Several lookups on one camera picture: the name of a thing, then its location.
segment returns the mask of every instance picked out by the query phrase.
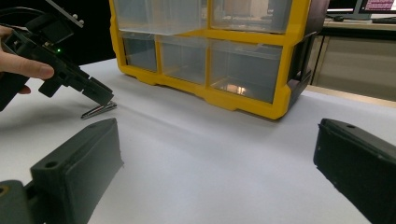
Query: tabletop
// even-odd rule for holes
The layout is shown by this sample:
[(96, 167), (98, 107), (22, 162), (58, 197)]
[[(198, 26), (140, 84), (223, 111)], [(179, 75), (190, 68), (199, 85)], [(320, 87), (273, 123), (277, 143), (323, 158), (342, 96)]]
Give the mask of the tabletop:
[(369, 223), (313, 163), (318, 124), (338, 119), (396, 145), (396, 109), (304, 91), (279, 120), (228, 111), (124, 75), (115, 60), (81, 68), (114, 91), (118, 108), (61, 87), (47, 98), (30, 79), (0, 113), (0, 179), (29, 168), (75, 133), (116, 118), (124, 166), (89, 223)]

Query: plastic drawer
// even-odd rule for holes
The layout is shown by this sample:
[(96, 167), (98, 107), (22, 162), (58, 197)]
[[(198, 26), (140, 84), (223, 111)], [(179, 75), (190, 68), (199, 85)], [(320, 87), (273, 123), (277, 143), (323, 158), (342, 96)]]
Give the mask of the plastic drawer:
[(272, 103), (281, 47), (211, 40), (210, 85)]
[(161, 44), (163, 74), (189, 82), (205, 83), (207, 40), (202, 37), (157, 36)]
[(122, 34), (127, 64), (157, 71), (154, 35), (124, 33)]
[(201, 0), (114, 0), (122, 31), (177, 35), (202, 28)]
[(292, 0), (213, 0), (211, 27), (284, 34)]

